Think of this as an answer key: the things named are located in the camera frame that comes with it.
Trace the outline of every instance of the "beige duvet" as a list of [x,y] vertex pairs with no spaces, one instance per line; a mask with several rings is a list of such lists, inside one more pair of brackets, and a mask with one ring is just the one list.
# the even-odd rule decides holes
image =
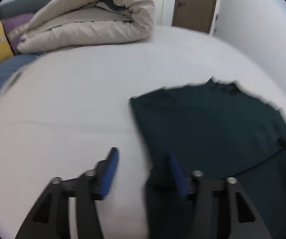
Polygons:
[[118,12],[104,7],[88,8],[98,1],[50,1],[31,19],[18,50],[24,54],[71,45],[127,43],[140,40],[153,30],[153,0],[112,0],[124,7]]

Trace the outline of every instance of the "metal bolt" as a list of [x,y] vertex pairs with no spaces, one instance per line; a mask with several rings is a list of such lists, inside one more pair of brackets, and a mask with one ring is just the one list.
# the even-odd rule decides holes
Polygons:
[[55,177],[51,181],[52,184],[59,184],[60,182],[61,182],[61,178],[60,177]]
[[204,176],[204,172],[196,170],[196,171],[193,171],[193,175],[195,177],[202,177]]
[[237,183],[237,179],[234,178],[234,177],[228,177],[226,180],[227,180],[227,182],[228,182],[229,184],[235,184],[235,183]]
[[86,176],[95,176],[96,175],[96,171],[95,170],[88,170],[85,172]]

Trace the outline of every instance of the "brown door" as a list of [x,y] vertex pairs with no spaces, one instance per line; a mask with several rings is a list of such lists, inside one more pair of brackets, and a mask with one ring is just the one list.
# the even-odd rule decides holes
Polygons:
[[209,33],[216,0],[176,0],[173,26]]

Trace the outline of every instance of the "door frame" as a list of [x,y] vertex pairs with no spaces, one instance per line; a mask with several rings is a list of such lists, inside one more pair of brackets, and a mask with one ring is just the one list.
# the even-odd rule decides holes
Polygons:
[[[176,15],[177,4],[178,4],[178,0],[175,0],[172,26],[173,26],[173,22],[174,22],[175,15]],[[209,26],[208,33],[211,31],[211,27],[212,27],[212,24],[213,24],[213,19],[214,19],[214,14],[215,14],[216,5],[217,5],[217,0],[214,0],[214,6],[213,6],[213,9],[212,9],[212,15],[211,15],[211,24],[210,24],[210,26]]]

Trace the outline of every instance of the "mattress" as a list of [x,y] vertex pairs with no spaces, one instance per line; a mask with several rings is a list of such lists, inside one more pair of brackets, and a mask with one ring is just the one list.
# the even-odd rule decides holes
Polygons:
[[[200,32],[157,27],[136,43],[64,49],[24,68],[0,96],[1,237],[15,237],[52,177],[75,178],[118,147],[110,194],[97,202],[102,230],[107,239],[147,238],[150,160],[129,98],[212,76],[281,107],[286,121],[286,96],[271,78],[236,48]],[[73,211],[70,218],[76,238]]]

